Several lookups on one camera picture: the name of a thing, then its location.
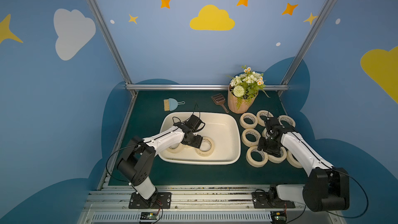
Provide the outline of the masking tape roll eight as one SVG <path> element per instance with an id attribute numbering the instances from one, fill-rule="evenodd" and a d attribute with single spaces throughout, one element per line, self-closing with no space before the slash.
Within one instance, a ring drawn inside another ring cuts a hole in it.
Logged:
<path id="1" fill-rule="evenodd" d="M 178 143 L 178 144 L 175 144 L 175 145 L 172 145 L 172 146 L 168 147 L 167 151 L 170 152 L 170 153 L 179 153 L 179 152 L 183 151 L 184 148 L 185 148 L 184 144 Z"/>

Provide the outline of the masking tape roll ten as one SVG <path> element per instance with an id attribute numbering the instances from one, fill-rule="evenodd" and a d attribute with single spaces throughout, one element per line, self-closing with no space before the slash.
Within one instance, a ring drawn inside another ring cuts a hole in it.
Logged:
<path id="1" fill-rule="evenodd" d="M 213 154 L 215 150 L 215 143 L 209 137 L 203 137 L 202 144 L 195 152 L 201 157 L 208 157 Z"/>

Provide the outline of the masking tape roll eleven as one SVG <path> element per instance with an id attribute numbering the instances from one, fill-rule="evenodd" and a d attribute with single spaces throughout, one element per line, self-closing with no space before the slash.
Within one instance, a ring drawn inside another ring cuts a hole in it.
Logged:
<path id="1" fill-rule="evenodd" d="M 295 159 L 290 150 L 287 151 L 287 161 L 295 168 L 302 169 L 303 166 Z"/>

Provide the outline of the masking tape roll twelve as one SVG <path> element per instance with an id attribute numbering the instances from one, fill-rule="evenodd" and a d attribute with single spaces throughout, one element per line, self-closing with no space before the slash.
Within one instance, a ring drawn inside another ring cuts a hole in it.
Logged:
<path id="1" fill-rule="evenodd" d="M 258 150 L 257 146 L 252 146 L 246 152 L 246 161 L 254 168 L 261 168 L 267 164 L 268 154 Z"/>

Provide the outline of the masking tape roll six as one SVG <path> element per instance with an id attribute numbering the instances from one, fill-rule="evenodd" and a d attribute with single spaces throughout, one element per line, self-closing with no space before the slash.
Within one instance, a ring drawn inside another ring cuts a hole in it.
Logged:
<path id="1" fill-rule="evenodd" d="M 245 129 L 241 135 L 241 141 L 247 147 L 258 146 L 261 134 L 255 129 Z"/>

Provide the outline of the masking tape roll four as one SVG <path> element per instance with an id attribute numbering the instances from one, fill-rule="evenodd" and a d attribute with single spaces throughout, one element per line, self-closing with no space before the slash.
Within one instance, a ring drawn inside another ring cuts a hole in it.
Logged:
<path id="1" fill-rule="evenodd" d="M 281 125 L 286 125 L 286 124 L 288 124 L 288 125 L 290 125 L 290 126 L 292 126 L 292 127 L 295 127 L 295 126 L 296 126 L 295 120 L 294 120 L 293 118 L 291 118 L 290 116 L 287 116 L 287 115 L 280 115 L 280 116 L 278 117 L 278 121 L 279 121 L 279 123 L 280 123 Z"/>

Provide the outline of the masking tape roll two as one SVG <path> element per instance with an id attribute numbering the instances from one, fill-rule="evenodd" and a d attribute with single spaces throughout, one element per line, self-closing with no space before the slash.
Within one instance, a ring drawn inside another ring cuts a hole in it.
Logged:
<path id="1" fill-rule="evenodd" d="M 265 127 L 265 122 L 269 119 L 274 117 L 274 115 L 266 110 L 258 111 L 257 114 L 258 124 Z"/>

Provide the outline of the masking tape roll three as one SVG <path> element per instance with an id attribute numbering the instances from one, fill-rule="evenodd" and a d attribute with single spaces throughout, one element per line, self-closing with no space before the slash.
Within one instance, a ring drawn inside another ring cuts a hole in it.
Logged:
<path id="1" fill-rule="evenodd" d="M 254 129 L 258 125 L 258 118 L 252 113 L 244 113 L 241 115 L 239 123 L 244 129 Z"/>

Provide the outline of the cream plastic storage tray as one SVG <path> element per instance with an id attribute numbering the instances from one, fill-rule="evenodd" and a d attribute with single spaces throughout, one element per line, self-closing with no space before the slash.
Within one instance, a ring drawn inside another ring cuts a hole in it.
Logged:
<path id="1" fill-rule="evenodd" d="M 233 164 L 240 157 L 241 142 L 236 120 L 221 113 L 195 113 L 204 123 L 205 127 L 199 132 L 202 137 L 209 137 L 215 143 L 215 150 L 208 157 L 201 157 L 195 148 L 185 146 L 179 153 L 162 151 L 159 157 L 170 163 L 193 165 L 227 165 Z"/>

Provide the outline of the masking tape roll one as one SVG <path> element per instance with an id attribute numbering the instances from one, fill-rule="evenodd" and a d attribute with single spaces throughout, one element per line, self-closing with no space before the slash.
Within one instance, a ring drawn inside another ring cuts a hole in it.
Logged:
<path id="1" fill-rule="evenodd" d="M 267 133 L 267 129 L 266 129 L 266 128 L 264 128 L 264 130 L 262 131 L 262 136 L 263 136 L 264 138 L 268 139 L 269 134 Z"/>

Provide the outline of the masking tape roll five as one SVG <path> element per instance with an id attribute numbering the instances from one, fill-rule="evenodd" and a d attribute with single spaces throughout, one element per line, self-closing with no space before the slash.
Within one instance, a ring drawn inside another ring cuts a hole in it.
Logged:
<path id="1" fill-rule="evenodd" d="M 284 147 L 281 147 L 279 152 L 271 152 L 268 154 L 268 160 L 269 162 L 275 163 L 275 164 L 280 164 L 283 161 L 285 161 L 287 158 L 287 151 Z"/>

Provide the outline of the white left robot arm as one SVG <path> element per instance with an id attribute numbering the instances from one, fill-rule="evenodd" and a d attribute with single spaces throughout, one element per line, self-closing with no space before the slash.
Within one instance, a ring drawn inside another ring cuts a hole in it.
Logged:
<path id="1" fill-rule="evenodd" d="M 144 200 L 154 198 L 157 191 L 149 178 L 155 157 L 175 144 L 184 144 L 200 148 L 203 137 L 197 133 L 205 127 L 198 120 L 178 122 L 157 135 L 137 139 L 133 138 L 115 163 L 116 169 L 127 179 Z"/>

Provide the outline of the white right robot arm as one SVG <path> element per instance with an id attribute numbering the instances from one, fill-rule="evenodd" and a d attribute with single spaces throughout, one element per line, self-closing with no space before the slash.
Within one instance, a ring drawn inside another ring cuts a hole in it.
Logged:
<path id="1" fill-rule="evenodd" d="M 269 156 L 278 155 L 282 148 L 291 152 L 305 170 L 308 179 L 304 186 L 277 185 L 273 193 L 281 201 L 306 205 L 313 212 L 349 209 L 349 175 L 319 155 L 292 126 L 280 124 L 277 117 L 267 118 L 268 138 L 260 138 L 258 150 Z"/>

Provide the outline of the blue dustpan with brush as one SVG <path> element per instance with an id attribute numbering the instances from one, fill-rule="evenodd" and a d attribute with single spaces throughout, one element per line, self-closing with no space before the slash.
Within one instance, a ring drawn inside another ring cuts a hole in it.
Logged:
<path id="1" fill-rule="evenodd" d="M 176 99 L 168 98 L 163 100 L 164 103 L 164 111 L 174 111 L 179 105 L 184 105 L 185 101 L 178 102 Z"/>

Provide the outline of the brown plastic scoop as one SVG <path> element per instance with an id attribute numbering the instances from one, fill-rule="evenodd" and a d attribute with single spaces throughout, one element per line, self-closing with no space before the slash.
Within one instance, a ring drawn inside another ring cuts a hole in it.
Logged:
<path id="1" fill-rule="evenodd" d="M 225 106 L 226 99 L 223 94 L 219 93 L 219 94 L 213 95 L 211 97 L 211 99 L 213 100 L 213 102 L 216 105 L 221 106 L 227 114 L 229 113 L 228 109 Z"/>

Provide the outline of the flower pot with white flowers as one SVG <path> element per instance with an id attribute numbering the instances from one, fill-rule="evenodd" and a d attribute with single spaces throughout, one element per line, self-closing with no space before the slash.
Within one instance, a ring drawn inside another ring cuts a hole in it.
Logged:
<path id="1" fill-rule="evenodd" d="M 228 88 L 228 107 L 236 114 L 247 112 L 260 91 L 266 94 L 263 73 L 255 72 L 246 65 L 241 68 L 242 73 L 230 77 Z"/>

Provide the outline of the right circuit board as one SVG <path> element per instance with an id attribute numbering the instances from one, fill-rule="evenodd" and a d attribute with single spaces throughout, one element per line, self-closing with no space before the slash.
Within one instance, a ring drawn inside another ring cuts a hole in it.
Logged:
<path id="1" fill-rule="evenodd" d="M 287 222 L 287 214 L 285 212 L 271 212 L 272 224 L 285 224 Z"/>

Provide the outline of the circuit board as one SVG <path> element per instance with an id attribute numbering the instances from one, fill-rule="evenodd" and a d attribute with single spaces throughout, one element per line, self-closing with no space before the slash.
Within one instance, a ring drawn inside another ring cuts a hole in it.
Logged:
<path id="1" fill-rule="evenodd" d="M 141 212 L 140 222 L 156 222 L 161 217 L 161 214 L 155 212 Z"/>
<path id="2" fill-rule="evenodd" d="M 287 214 L 285 212 L 271 212 L 272 224 L 285 224 L 287 222 Z"/>

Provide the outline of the left circuit board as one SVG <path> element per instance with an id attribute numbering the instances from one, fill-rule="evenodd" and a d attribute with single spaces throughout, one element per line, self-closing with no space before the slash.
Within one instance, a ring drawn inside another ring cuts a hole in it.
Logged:
<path id="1" fill-rule="evenodd" d="M 155 212 L 141 212 L 140 222 L 156 222 L 161 217 L 161 214 Z"/>

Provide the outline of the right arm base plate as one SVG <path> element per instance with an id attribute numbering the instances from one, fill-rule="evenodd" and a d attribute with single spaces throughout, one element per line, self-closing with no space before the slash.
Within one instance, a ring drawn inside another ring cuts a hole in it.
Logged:
<path id="1" fill-rule="evenodd" d="M 285 201 L 280 199 L 275 194 L 268 192 L 256 191 L 251 193 L 254 208 L 295 208 L 292 201 Z"/>

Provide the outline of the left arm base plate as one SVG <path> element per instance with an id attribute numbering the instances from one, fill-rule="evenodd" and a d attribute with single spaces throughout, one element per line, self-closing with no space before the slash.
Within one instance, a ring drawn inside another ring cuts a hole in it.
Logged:
<path id="1" fill-rule="evenodd" d="M 150 208 L 159 208 L 170 209 L 171 207 L 171 192 L 155 192 L 149 199 L 144 199 L 138 193 L 132 193 L 129 209 L 150 209 Z"/>

